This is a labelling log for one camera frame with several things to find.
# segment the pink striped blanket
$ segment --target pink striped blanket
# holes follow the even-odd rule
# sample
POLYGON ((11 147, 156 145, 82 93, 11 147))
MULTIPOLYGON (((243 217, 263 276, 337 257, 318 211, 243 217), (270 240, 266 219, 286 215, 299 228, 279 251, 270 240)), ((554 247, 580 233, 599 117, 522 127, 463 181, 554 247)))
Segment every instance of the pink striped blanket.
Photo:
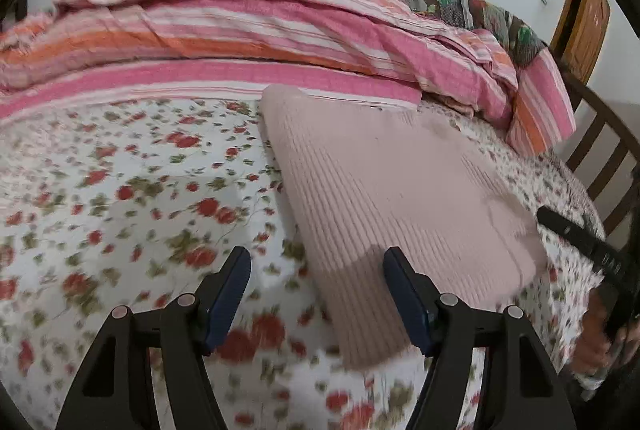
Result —
POLYGON ((158 60, 74 71, 0 100, 0 125, 49 108, 145 98, 257 101, 271 84, 311 96, 384 108, 416 110, 420 89, 375 76, 259 60, 158 60))
POLYGON ((511 136, 512 146, 527 155, 575 129, 555 68, 538 71, 533 92, 522 95, 520 83, 530 78, 518 77, 490 32, 419 16, 399 0, 57 0, 56 7, 48 21, 39 16, 0 36, 5 94, 113 62, 261 59, 402 82, 503 130, 513 126, 517 104, 521 135, 511 136))

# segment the screw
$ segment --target screw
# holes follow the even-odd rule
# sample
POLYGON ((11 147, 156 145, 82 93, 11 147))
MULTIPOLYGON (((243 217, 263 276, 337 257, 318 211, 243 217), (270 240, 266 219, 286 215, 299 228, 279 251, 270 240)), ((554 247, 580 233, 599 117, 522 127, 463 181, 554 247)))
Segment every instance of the screw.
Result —
POLYGON ((507 307, 507 314, 511 318, 522 318, 524 316, 524 311, 517 305, 510 305, 509 307, 507 307))
POLYGON ((440 295, 440 301, 444 305, 448 305, 449 307, 453 307, 455 304, 458 303, 458 297, 455 296, 453 293, 443 293, 443 294, 440 295))
POLYGON ((116 318, 116 320, 120 320, 120 318, 124 318, 129 310, 126 305, 119 305, 118 307, 114 307, 111 311, 111 316, 116 318))
POLYGON ((191 293, 185 293, 184 295, 178 296, 178 305, 182 307, 193 305, 195 301, 196 297, 191 293))

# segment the pink towel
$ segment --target pink towel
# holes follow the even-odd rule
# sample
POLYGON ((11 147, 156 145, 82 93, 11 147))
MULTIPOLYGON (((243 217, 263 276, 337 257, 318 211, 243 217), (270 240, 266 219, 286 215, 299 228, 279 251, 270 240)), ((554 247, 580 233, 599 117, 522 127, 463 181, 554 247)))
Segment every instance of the pink towel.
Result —
POLYGON ((493 307, 544 267, 533 216, 441 118, 285 86, 268 87, 261 108, 347 368, 410 344, 382 275, 389 246, 472 307, 493 307))

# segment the green floral pattern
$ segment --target green floral pattern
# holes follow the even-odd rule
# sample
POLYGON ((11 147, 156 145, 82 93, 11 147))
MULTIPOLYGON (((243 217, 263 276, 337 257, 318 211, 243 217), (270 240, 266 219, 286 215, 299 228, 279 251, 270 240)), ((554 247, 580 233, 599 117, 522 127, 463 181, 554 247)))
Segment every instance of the green floral pattern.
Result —
MULTIPOLYGON (((523 160, 481 121, 424 109, 475 140, 529 207, 551 200, 580 219, 549 159, 523 160)), ((55 426, 110 309, 164 306, 235 245, 250 250, 252 276, 225 343, 206 359, 229 428, 404 428, 430 360, 412 349, 369 372, 344 370, 256 103, 50 110, 4 127, 2 146, 0 378, 35 428, 55 426)), ((543 240, 548 273, 516 301, 558 366, 592 279, 573 250, 543 240)), ((482 361, 478 350, 461 429, 475 417, 482 361)), ((157 349, 151 363, 161 425, 172 428, 157 349)))

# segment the hand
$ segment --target hand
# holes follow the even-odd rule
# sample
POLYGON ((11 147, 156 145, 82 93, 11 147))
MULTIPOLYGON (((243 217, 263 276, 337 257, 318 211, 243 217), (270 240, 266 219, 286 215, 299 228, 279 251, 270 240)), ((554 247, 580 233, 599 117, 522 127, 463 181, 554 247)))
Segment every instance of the hand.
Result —
MULTIPOLYGON (((594 374, 598 369, 610 364, 607 355, 611 343, 604 333, 607 321, 607 310, 600 299, 597 289, 589 293, 587 312, 582 317, 582 334, 575 345, 571 368, 581 374, 594 374)), ((618 342, 624 342, 626 326, 616 335, 618 342)), ((622 363, 628 363, 640 346, 640 323, 635 321, 630 326, 626 347, 623 349, 622 363)))
POLYGON ((587 312, 582 317, 582 333, 575 343, 572 371, 579 374, 594 374, 603 366, 609 365, 607 352, 611 343, 604 333, 607 310, 600 299, 597 289, 589 292, 587 312))

